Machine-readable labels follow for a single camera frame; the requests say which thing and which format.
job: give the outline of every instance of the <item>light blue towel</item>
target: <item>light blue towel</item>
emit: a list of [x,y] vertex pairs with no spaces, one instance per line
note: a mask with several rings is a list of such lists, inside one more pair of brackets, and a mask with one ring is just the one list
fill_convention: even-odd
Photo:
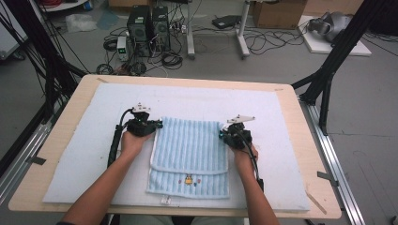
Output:
[[173,173],[219,174],[228,171],[222,123],[162,118],[151,166]]
[[228,173],[197,175],[151,170],[147,191],[191,199],[227,199]]
[[147,191],[194,199],[229,197],[222,123],[162,118],[151,157]]

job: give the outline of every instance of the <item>electronic device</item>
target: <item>electronic device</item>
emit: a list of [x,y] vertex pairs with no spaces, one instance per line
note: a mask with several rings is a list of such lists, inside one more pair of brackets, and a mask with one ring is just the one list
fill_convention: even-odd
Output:
[[153,23],[149,6],[132,6],[127,21],[132,50],[141,57],[151,56],[155,43],[150,43],[154,37]]
[[153,38],[153,25],[149,6],[132,6],[127,28],[130,37],[136,42],[145,42]]
[[336,41],[335,38],[346,29],[350,21],[351,18],[345,16],[342,12],[326,12],[321,18],[310,20],[308,30],[315,30],[328,42],[333,43]]
[[240,23],[241,16],[224,16],[212,20],[213,25],[215,25],[219,29],[224,29],[229,26],[235,26]]
[[127,38],[126,37],[118,37],[117,38],[117,54],[119,55],[119,59],[122,62],[126,62],[129,60],[129,49],[127,47]]
[[152,10],[152,22],[154,26],[154,33],[156,37],[157,51],[170,51],[170,30],[167,7],[154,7]]

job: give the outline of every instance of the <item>table leg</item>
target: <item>table leg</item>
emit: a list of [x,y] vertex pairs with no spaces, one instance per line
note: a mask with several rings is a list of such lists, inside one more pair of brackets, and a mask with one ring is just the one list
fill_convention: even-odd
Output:
[[187,48],[188,48],[188,57],[190,59],[195,59],[195,47],[193,45],[193,33],[192,33],[192,20],[193,16],[191,15],[191,4],[192,0],[188,1],[188,23],[187,23]]
[[248,18],[249,7],[250,7],[250,0],[245,0],[245,3],[243,5],[240,27],[237,30],[237,40],[239,41],[240,49],[242,50],[242,59],[250,55],[248,46],[246,44],[246,40],[243,37],[243,32],[245,31],[246,19]]

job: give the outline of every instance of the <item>gray floor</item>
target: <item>gray floor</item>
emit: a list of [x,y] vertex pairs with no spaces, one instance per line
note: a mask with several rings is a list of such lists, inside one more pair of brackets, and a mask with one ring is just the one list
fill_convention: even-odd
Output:
[[[240,1],[231,4],[232,13]],[[86,13],[98,21],[104,9],[97,7],[85,12],[79,7],[53,14],[62,21],[65,15]],[[204,1],[197,11],[194,24],[211,27],[217,10]],[[65,34],[71,48],[90,71],[104,62],[103,38],[126,19],[118,19],[108,30]],[[240,59],[240,50],[232,34],[195,33],[196,58],[189,60],[183,49],[183,67],[178,70],[159,68],[146,76],[255,83],[294,83],[317,71],[326,59],[324,54],[309,53],[305,44],[285,46],[262,55]],[[398,54],[398,43],[373,39],[373,42]],[[397,56],[366,40],[362,42],[372,52],[371,57],[349,56],[333,80],[329,105],[328,129],[345,176],[353,191],[366,224],[389,224],[398,215],[398,171],[395,133],[398,122]],[[80,67],[66,51],[69,61]],[[114,60],[113,65],[120,65]],[[43,103],[36,74],[29,61],[8,60],[0,64],[0,157],[10,148],[24,127]],[[8,210],[8,196],[0,206],[0,224],[55,224],[61,214],[20,213]],[[349,224],[345,217],[338,220],[314,220],[326,224]],[[303,220],[281,218],[282,224],[305,224]]]

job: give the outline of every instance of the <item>black cable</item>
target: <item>black cable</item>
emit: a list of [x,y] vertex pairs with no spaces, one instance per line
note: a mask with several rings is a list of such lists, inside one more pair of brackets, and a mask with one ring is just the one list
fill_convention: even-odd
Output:
[[254,171],[255,171],[255,177],[256,180],[260,180],[260,175],[258,174],[258,167],[257,167],[257,161],[255,158],[255,155],[253,153],[252,147],[251,145],[246,141],[245,137],[243,137],[243,135],[234,127],[232,127],[235,130],[235,133],[239,136],[239,138],[245,143],[245,145],[248,147],[249,149],[249,155],[250,155],[250,159],[252,160],[252,164],[254,167]]
[[119,28],[111,31],[107,37],[103,38],[103,40],[106,41],[106,40],[110,40],[110,39],[117,39],[119,37],[126,37],[126,36],[122,36],[122,34],[124,32],[126,32],[127,30],[128,30],[127,27],[119,27]]
[[43,12],[43,11],[41,10],[41,7],[40,7],[39,5],[37,5],[37,6],[38,6],[38,9],[39,9],[39,12],[40,12],[41,16],[42,16],[43,18],[47,18],[46,22],[50,23],[50,26],[51,26],[52,29],[53,29],[53,35],[52,35],[52,37],[53,37],[54,41],[57,43],[58,51],[61,52],[62,57],[65,59],[65,56],[64,56],[64,53],[63,53],[63,50],[62,50],[62,47],[61,47],[61,43],[60,43],[60,41],[59,41],[59,39],[58,39],[56,33],[62,38],[62,40],[65,42],[65,44],[67,44],[68,48],[69,48],[70,51],[73,53],[73,55],[76,57],[76,59],[79,61],[79,63],[83,66],[83,68],[85,69],[85,71],[86,71],[87,73],[90,73],[90,71],[89,71],[88,68],[84,65],[84,63],[83,63],[82,60],[79,58],[79,56],[76,54],[76,52],[70,47],[69,43],[64,39],[64,36],[59,32],[58,29],[56,29],[56,27],[54,26],[52,20],[49,19],[49,18],[47,17],[47,9],[44,8],[44,12]]
[[365,33],[365,36],[368,38],[377,38],[377,39],[380,39],[380,40],[383,40],[386,42],[398,42],[398,37],[393,38],[393,37],[390,37],[387,35],[381,35],[381,34],[378,34],[378,33],[372,32],[372,31]]
[[122,126],[122,124],[123,124],[123,120],[124,120],[125,115],[127,113],[131,113],[131,112],[132,112],[132,109],[128,109],[125,112],[123,112],[122,117],[120,118],[120,123],[119,123],[120,126]]
[[[3,8],[3,10],[6,12],[6,15],[7,15],[8,19],[7,19],[2,13],[0,13],[0,19],[2,20],[1,23],[2,23],[3,26],[8,30],[8,32],[9,32],[10,34],[11,34],[11,33],[14,33],[14,34],[16,35],[16,36],[13,36],[13,37],[15,38],[15,40],[16,40],[18,43],[25,43],[25,40],[24,40],[23,37],[20,35],[20,33],[19,33],[17,30],[15,30],[14,27],[12,26],[11,19],[9,18],[8,13],[7,13],[7,11],[6,11],[5,6],[3,5],[3,3],[2,3],[2,8]],[[34,52],[27,44],[26,44],[26,45],[24,44],[23,50],[24,50],[25,52],[29,52],[30,54],[32,54],[32,56],[38,61],[38,63],[40,63],[40,65],[41,65],[42,67],[44,67],[42,61],[39,60],[38,54],[37,54],[36,52]]]
[[[276,32],[272,32],[272,31],[267,31],[266,33],[262,33],[256,30],[249,30],[251,32],[255,32],[255,33],[259,33],[258,35],[244,35],[245,36],[245,40],[248,39],[253,39],[253,43],[251,46],[248,47],[248,49],[251,51],[251,53],[255,54],[255,55],[260,55],[263,54],[269,50],[273,50],[273,49],[279,49],[281,47],[284,47],[285,45],[289,44],[289,45],[301,45],[304,43],[304,37],[303,35],[295,35],[291,32],[282,32],[282,31],[276,31]],[[283,36],[285,35],[289,35],[292,36],[290,39],[285,40],[283,39]],[[261,48],[254,48],[254,45],[256,43],[257,39],[263,39],[263,45],[261,46]],[[277,43],[273,43],[270,39],[275,39],[281,42],[281,44],[277,44]],[[292,43],[292,41],[296,41],[296,40],[300,40],[300,43]],[[269,43],[270,45],[272,45],[273,47],[270,48],[266,48],[265,46],[266,44]]]
[[182,57],[173,52],[165,52],[161,56],[161,64],[164,68],[176,70],[182,67]]
[[117,50],[117,39],[105,40],[102,46],[106,51],[114,52]]
[[232,31],[232,30],[235,30],[236,29],[236,26],[234,25],[234,26],[232,26],[231,28],[229,28],[229,29],[223,29],[223,30],[221,30],[221,29],[214,29],[214,28],[207,28],[207,27],[203,27],[203,28],[199,28],[199,29],[197,29],[197,30],[192,30],[193,32],[199,32],[199,31],[214,31],[214,32],[226,32],[226,31]]
[[180,54],[182,51],[182,43],[181,41],[179,41],[178,39],[178,35],[176,35],[176,30],[174,30],[174,33],[170,33],[170,36],[172,36],[173,38],[175,38],[176,42],[178,42],[179,45],[179,49],[177,52],[174,52],[175,54]]
[[198,7],[196,8],[195,12],[193,12],[193,14],[192,14],[192,17],[191,17],[191,18],[188,18],[189,20],[188,20],[187,23],[190,23],[190,22],[193,20],[193,17],[195,16],[196,12],[198,11],[198,9],[199,9],[199,7],[200,7],[201,5],[202,5],[202,0],[200,0]]

